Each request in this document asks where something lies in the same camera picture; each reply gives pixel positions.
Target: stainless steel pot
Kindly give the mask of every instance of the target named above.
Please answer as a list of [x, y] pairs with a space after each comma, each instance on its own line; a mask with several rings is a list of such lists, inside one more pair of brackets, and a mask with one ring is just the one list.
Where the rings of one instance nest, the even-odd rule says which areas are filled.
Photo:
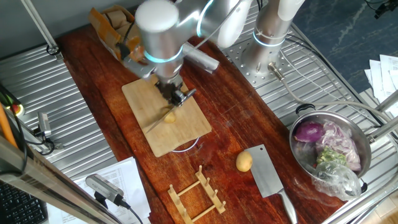
[[[315, 106], [310, 104], [304, 104], [296, 109], [296, 114], [308, 108], [315, 109]], [[314, 121], [318, 123], [325, 123], [325, 121], [332, 121], [340, 126], [342, 129], [351, 130], [351, 138], [355, 142], [356, 149], [358, 151], [359, 159], [361, 160], [361, 171], [356, 172], [358, 178], [361, 178], [368, 170], [371, 164], [372, 152], [369, 141], [362, 130], [352, 120], [331, 111], [311, 111], [300, 116], [296, 122], [292, 125], [290, 130], [290, 148], [293, 152], [294, 157], [301, 167], [312, 177], [313, 165], [317, 163], [316, 152], [308, 152], [303, 150], [303, 143], [298, 142], [294, 139], [297, 128], [306, 121]]]

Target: kitchen knife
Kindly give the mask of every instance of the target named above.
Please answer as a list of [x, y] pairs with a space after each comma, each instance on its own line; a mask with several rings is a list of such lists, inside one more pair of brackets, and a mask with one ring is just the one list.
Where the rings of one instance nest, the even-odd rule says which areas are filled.
[[279, 194], [282, 197], [282, 201], [290, 221], [293, 224], [296, 224], [297, 216], [293, 204], [285, 193], [284, 186], [282, 185], [278, 173], [272, 164], [266, 147], [264, 145], [260, 145], [246, 149], [245, 151], [249, 152], [253, 158], [251, 173], [253, 174], [257, 187], [260, 190], [261, 196], [264, 198], [273, 194]]

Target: knife handle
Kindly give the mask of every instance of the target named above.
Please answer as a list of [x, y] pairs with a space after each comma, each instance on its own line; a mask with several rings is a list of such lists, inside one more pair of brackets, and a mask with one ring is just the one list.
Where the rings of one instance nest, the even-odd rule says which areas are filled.
[[297, 216], [296, 216], [296, 211], [294, 210], [293, 204], [290, 201], [289, 197], [287, 196], [285, 189], [280, 190], [278, 194], [282, 197], [282, 201], [284, 203], [284, 207], [286, 210], [286, 213], [289, 216], [290, 221], [293, 224], [297, 224]]

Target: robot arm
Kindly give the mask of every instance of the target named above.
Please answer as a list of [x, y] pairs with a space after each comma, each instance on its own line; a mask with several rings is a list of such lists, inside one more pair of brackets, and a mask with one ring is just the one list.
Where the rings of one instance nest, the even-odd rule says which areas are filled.
[[279, 50], [304, 0], [270, 0], [257, 17], [253, 38], [242, 61], [253, 74], [266, 75], [268, 65], [279, 65]]
[[251, 1], [183, 0], [176, 4], [168, 0], [145, 1], [137, 9], [136, 23], [149, 66], [133, 72], [144, 78], [156, 73], [159, 79], [156, 86], [163, 97], [170, 104], [181, 106], [186, 98], [180, 91], [182, 79], [179, 75], [183, 44], [194, 35], [209, 37], [239, 3], [228, 20], [210, 37], [220, 47], [229, 47], [243, 29]]
[[[183, 0], [174, 4], [169, 0], [145, 1], [137, 9], [136, 23], [149, 65], [131, 70], [141, 78], [156, 73], [159, 79], [156, 87], [163, 97], [170, 104], [181, 106], [187, 99], [180, 91], [182, 79], [179, 75], [184, 43], [197, 35], [209, 37], [210, 41], [223, 48], [231, 46], [244, 27], [251, 2], [252, 0]], [[246, 66], [257, 73], [267, 73], [269, 63], [278, 63], [278, 51], [303, 2], [304, 0], [269, 0], [257, 17], [252, 43], [243, 52]]]

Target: white paper document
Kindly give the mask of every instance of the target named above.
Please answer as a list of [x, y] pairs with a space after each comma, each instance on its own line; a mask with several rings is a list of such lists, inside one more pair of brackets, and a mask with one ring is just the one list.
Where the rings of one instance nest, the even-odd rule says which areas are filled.
[[[124, 199], [137, 213], [144, 223], [150, 223], [148, 218], [150, 208], [147, 197], [138, 174], [137, 164], [133, 158], [125, 159], [117, 164], [101, 169], [99, 174], [124, 192]], [[84, 191], [94, 197], [94, 190], [86, 185], [86, 177], [74, 180]], [[125, 224], [139, 223], [134, 214], [126, 208], [116, 206], [113, 202], [106, 200], [108, 210]], [[47, 204], [50, 224], [81, 224], [84, 221], [64, 212], [50, 204]]]
[[394, 89], [398, 89], [398, 77], [395, 75], [395, 71], [398, 71], [398, 57], [391, 57], [387, 55], [380, 55], [381, 73], [384, 77], [390, 77]]
[[383, 79], [381, 75], [381, 67], [380, 62], [375, 60], [369, 60], [369, 64], [371, 66], [371, 76], [372, 76], [372, 86], [373, 86], [373, 93], [374, 97], [378, 100], [386, 99], [386, 95], [384, 94], [383, 89]]
[[365, 69], [364, 71], [365, 71], [366, 77], [367, 77], [368, 80], [369, 80], [369, 83], [371, 84], [371, 86], [373, 86], [373, 83], [372, 83], [372, 72], [371, 72], [371, 70], [370, 70], [370, 69]]

